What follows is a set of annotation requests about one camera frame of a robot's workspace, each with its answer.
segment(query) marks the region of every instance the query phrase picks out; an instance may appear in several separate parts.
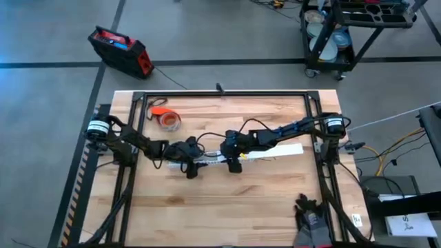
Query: metal cart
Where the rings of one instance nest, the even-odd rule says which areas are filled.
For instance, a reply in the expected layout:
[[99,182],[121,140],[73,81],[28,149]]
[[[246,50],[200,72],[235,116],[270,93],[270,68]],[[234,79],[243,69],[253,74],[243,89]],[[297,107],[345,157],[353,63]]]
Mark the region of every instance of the metal cart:
[[[318,36],[318,40],[310,51],[307,34],[307,25],[305,21],[305,12],[308,10],[317,10],[317,6],[309,5],[309,0],[304,0],[300,11],[300,24],[302,31],[302,41],[305,51],[305,74],[314,78],[318,73],[325,70],[337,71],[336,80],[345,78],[345,72],[350,72],[361,60],[367,49],[373,41],[380,35],[385,28],[410,28],[413,25],[412,16],[403,8],[403,3],[364,3],[351,0],[331,0],[322,10],[327,13],[323,28]],[[368,38],[366,43],[355,55],[352,44],[344,50],[339,50],[336,60],[333,62],[323,61],[319,56],[329,38],[331,38],[336,24],[346,27],[358,26],[365,28],[375,28],[375,32]]]

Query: roll of tape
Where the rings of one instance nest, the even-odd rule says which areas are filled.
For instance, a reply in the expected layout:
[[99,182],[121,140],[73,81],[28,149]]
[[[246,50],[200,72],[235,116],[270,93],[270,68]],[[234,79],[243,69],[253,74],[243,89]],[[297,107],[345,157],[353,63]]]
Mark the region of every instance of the roll of tape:
[[181,117],[176,112],[167,112],[158,117],[159,125],[167,132],[174,132],[181,126]]

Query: white label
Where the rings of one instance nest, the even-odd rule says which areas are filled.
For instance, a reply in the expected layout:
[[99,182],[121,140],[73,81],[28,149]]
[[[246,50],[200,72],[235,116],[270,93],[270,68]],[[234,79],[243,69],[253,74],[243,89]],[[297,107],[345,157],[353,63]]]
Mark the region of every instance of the white label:
[[88,130],[98,130],[105,133],[109,132],[109,124],[104,121],[91,121],[89,122]]
[[98,125],[89,125],[88,130],[99,130],[105,133],[109,132],[109,129]]
[[343,119],[342,118],[329,118],[327,119],[327,125],[328,127],[332,125],[342,125]]
[[363,223],[361,222],[361,215],[360,214],[352,214],[352,223],[356,227],[362,227]]
[[89,125],[100,125],[100,126],[103,126],[103,127],[106,127],[107,129],[109,129],[109,124],[107,124],[104,121],[91,121],[91,122],[89,122]]

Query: black floor stripe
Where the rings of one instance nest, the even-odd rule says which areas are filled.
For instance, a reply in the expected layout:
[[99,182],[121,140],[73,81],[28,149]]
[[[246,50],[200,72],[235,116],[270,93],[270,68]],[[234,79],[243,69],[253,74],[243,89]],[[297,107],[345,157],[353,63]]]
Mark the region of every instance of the black floor stripe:
[[441,56],[362,58],[360,63],[441,62]]
[[[441,56],[403,56],[362,58],[360,63],[441,62]],[[194,59],[152,61],[157,66],[188,65],[283,65],[303,64],[305,59]],[[0,69],[14,68],[97,68],[101,62],[0,63]]]
[[436,28],[435,24],[432,21],[432,18],[430,18],[429,13],[427,13],[427,10],[424,6],[420,7],[420,11],[422,16],[424,17],[424,20],[426,20],[427,25],[429,25],[430,31],[432,31],[432,34],[435,36],[436,41],[438,44],[441,45],[441,34],[440,31]]
[[15,68],[97,68],[101,62],[0,63],[0,69]]
[[157,66],[181,66],[181,65],[275,65],[275,64],[299,64],[305,59],[194,59],[194,60],[170,60],[152,61]]
[[117,31],[119,26],[119,21],[121,20],[121,15],[123,14],[123,9],[125,5],[125,0],[119,0],[118,7],[116,8],[116,14],[113,18],[112,27],[110,28],[111,31]]

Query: yellow cable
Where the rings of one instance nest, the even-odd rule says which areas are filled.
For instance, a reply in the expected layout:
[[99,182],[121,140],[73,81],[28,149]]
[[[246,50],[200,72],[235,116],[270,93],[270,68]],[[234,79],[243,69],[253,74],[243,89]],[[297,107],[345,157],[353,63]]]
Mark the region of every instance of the yellow cable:
[[408,133],[408,134],[406,134],[406,135],[404,135],[403,137],[401,137],[401,138],[399,138],[385,153],[384,153],[384,155],[383,155],[383,157],[382,157],[382,159],[381,159],[381,161],[380,161],[380,166],[378,167],[378,169],[377,169],[377,172],[376,172],[376,176],[379,176],[379,175],[381,175],[381,171],[383,170],[383,162],[384,161],[386,161],[386,156],[387,156],[387,154],[389,154],[390,152],[390,150],[392,150],[396,145],[398,145],[399,143],[401,143],[403,140],[405,140],[406,138],[409,138],[410,136],[412,136],[412,135],[414,135],[414,134],[416,134],[416,133],[418,133],[418,132],[420,132],[420,131],[422,131],[422,128],[418,128],[418,129],[416,129],[415,131],[413,131],[413,132],[410,132],[410,133]]
[[380,161],[380,162],[378,163],[378,166],[381,165],[382,158],[381,158],[380,154],[377,152],[377,150],[375,150],[374,148],[372,148],[372,147],[370,147],[370,146],[367,146],[367,145],[363,145],[362,148],[368,149],[368,150],[372,151],[375,155],[377,155],[378,160]]

